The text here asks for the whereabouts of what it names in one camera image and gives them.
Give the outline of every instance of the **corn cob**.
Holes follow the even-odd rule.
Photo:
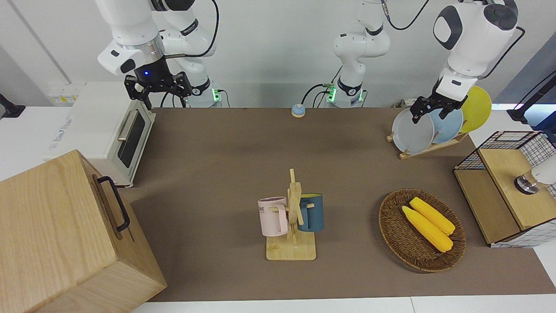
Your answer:
[[[444,217],[435,208],[431,207],[427,202],[422,199],[415,197],[409,202],[411,206],[422,216],[428,219],[434,226],[438,227],[446,235],[451,235],[454,233],[455,226],[447,218]]]
[[[454,243],[446,234],[434,226],[428,219],[406,206],[401,207],[409,222],[440,252],[446,252]]]

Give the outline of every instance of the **oven door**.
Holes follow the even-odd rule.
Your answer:
[[[134,102],[117,137],[119,145],[112,159],[120,172],[126,173],[127,181],[118,182],[124,185],[132,183],[152,126],[152,113],[141,102]]]

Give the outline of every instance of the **small wooden cabinet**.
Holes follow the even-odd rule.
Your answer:
[[[165,287],[130,204],[78,151],[0,182],[1,313],[130,312]]]
[[[555,239],[556,200],[547,189],[526,195],[514,185],[531,170],[518,149],[479,149],[484,169],[454,170],[485,241],[492,247],[530,247]]]

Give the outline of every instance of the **black cable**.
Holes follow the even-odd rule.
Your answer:
[[[214,45],[214,42],[216,41],[216,34],[218,34],[218,25],[220,23],[220,13],[218,11],[218,4],[216,4],[216,0],[211,0],[214,3],[214,9],[216,10],[216,26],[214,27],[214,35],[212,36],[212,41],[210,43],[210,46],[207,48],[207,50],[201,54],[198,55],[180,55],[180,57],[203,57],[205,56],[210,49],[212,49],[212,46]]]
[[[386,1],[385,0],[380,0],[380,2],[382,2],[382,4],[383,4],[383,11],[384,11],[384,15],[386,16],[386,20],[392,26],[392,28],[397,30],[397,31],[405,31],[406,29],[411,27],[411,25],[413,25],[413,23],[415,23],[415,21],[417,20],[419,15],[421,15],[421,13],[425,9],[426,5],[429,4],[429,1],[430,0],[425,1],[423,6],[421,7],[421,9],[418,11],[417,15],[413,18],[413,20],[407,26],[399,28],[399,27],[394,26],[394,24],[392,24],[392,21],[390,20],[390,13],[388,12],[388,6],[386,5]]]
[[[342,70],[342,68],[344,67],[344,65],[341,65],[340,68],[338,69],[338,72],[336,72],[336,75],[334,75],[334,77],[332,78],[332,80],[330,81],[331,84],[334,83],[334,80],[336,79],[336,77],[338,77],[338,74],[340,73],[340,71]],[[316,107],[319,107],[320,104],[322,103],[322,100],[324,99],[325,95],[322,95],[322,97],[320,98],[319,104]]]
[[[318,84],[318,85],[315,85],[315,86],[309,88],[309,90],[307,90],[307,92],[305,93],[305,96],[303,96],[303,100],[301,100],[301,104],[303,104],[305,102],[305,99],[307,99],[307,96],[309,95],[309,93],[311,91],[315,90],[318,87],[326,87],[326,85],[325,84]]]
[[[490,72],[488,72],[488,74],[486,74],[485,76],[481,76],[479,77],[479,79],[485,79],[487,77],[490,76],[490,74],[492,74],[492,72],[494,72],[494,70],[498,67],[498,65],[500,64],[500,62],[502,62],[502,60],[506,57],[506,55],[508,54],[508,52],[510,52],[510,50],[519,42],[519,40],[521,40],[521,38],[523,38],[523,36],[525,36],[525,29],[523,27],[516,27],[515,29],[520,30],[522,32],[521,35],[519,35],[519,37],[514,41],[514,43],[512,43],[508,49],[506,50],[506,52],[504,52],[504,54],[502,55],[502,57],[500,57],[500,60],[498,60],[498,62],[496,62],[496,64],[493,66],[493,68],[490,70]]]
[[[169,94],[169,91],[166,91],[166,93],[164,94],[164,97],[162,97],[162,101],[160,101],[160,107],[162,107],[162,105],[164,104],[164,100],[166,100],[166,96]]]
[[[318,94],[316,94],[315,98],[313,99],[313,106],[312,107],[313,108],[315,107],[316,99],[319,97],[320,94],[322,94],[322,97],[324,97],[325,94],[327,94],[327,93],[328,93],[328,91],[321,91]]]
[[[363,90],[363,92],[365,93],[365,97],[363,98],[363,104],[361,104],[361,107],[365,106],[365,101],[367,100],[367,96],[369,95],[369,92],[366,90]]]
[[[537,87],[538,87],[540,84],[544,83],[547,79],[549,79],[549,78],[550,78],[552,75],[554,75],[554,74],[556,74],[556,71],[554,71],[554,72],[548,74],[548,76],[545,77],[542,81],[539,81],[538,84],[536,84],[531,90],[529,90],[529,92],[523,97],[523,99],[519,100],[519,102],[515,105],[514,110],[515,110],[520,104],[522,104],[523,100],[525,100],[525,98],[527,98],[527,97],[531,94],[531,92],[533,92],[535,89],[537,89]]]
[[[228,102],[228,107],[231,107],[230,106],[230,96],[228,96],[228,92],[224,89],[220,89],[220,91],[226,94],[226,102]]]

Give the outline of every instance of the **wicker basket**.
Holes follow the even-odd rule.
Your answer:
[[[450,251],[438,251],[407,220],[401,206],[419,197],[429,203],[454,223],[455,231],[450,235],[454,245]],[[423,272],[440,272],[454,267],[463,258],[465,232],[454,212],[432,194],[418,189],[401,189],[389,194],[379,210],[379,226],[386,244],[407,265]]]

